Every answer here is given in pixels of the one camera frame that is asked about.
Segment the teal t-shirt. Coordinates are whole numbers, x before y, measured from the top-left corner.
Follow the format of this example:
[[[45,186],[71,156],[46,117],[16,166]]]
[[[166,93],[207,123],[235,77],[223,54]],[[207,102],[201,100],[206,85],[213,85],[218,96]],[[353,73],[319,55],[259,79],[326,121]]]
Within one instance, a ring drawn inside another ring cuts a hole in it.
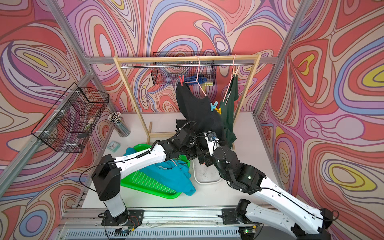
[[[157,167],[157,164],[153,164],[138,171],[157,180],[159,183],[177,193],[192,196],[196,192],[196,188],[191,181],[192,175],[187,172],[188,170],[187,166],[183,164],[171,170],[162,170]]]

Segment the light blue plastic clothespin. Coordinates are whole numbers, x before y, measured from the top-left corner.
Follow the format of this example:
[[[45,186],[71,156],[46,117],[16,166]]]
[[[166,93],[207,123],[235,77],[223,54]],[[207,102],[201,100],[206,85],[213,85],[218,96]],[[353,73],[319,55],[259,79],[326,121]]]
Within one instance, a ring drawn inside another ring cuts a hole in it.
[[[217,105],[218,105],[218,101],[215,101],[213,104],[211,103],[210,109],[212,112],[214,110],[218,110]]]

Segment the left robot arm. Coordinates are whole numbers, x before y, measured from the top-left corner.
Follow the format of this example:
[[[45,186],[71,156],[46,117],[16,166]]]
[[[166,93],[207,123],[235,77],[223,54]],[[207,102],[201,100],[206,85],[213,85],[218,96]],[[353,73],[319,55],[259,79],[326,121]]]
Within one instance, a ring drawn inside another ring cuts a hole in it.
[[[167,140],[156,141],[147,150],[123,157],[105,155],[96,167],[92,181],[99,200],[113,218],[127,215],[128,211],[121,197],[121,181],[140,171],[167,188],[186,195],[196,191],[190,181],[187,163],[179,156],[192,160],[199,154],[209,153],[206,139],[192,130],[180,130]]]

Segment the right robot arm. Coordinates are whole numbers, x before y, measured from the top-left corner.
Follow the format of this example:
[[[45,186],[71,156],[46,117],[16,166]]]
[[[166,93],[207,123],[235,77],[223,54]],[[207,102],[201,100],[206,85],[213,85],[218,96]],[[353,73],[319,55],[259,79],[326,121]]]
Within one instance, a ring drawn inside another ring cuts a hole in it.
[[[249,195],[235,209],[240,223],[260,223],[280,230],[297,240],[329,240],[333,212],[317,209],[278,187],[257,168],[241,163],[227,146],[209,143],[208,151],[220,177],[230,188]]]

